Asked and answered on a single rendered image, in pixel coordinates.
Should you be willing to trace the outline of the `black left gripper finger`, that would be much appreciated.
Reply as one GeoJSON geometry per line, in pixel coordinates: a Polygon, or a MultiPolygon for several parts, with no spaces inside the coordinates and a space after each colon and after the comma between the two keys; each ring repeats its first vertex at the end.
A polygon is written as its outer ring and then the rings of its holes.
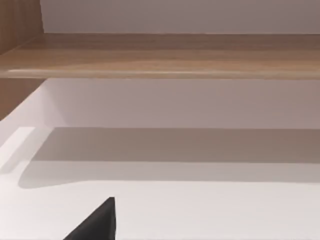
{"type": "Polygon", "coordinates": [[[116,199],[109,197],[63,240],[116,240],[116,199]]]}

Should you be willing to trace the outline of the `wooden open shelf unit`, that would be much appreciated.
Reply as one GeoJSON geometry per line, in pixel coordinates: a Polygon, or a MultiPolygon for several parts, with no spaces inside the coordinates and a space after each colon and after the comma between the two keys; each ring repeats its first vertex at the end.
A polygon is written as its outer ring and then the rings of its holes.
{"type": "Polygon", "coordinates": [[[0,79],[320,78],[320,0],[0,0],[0,79]]]}

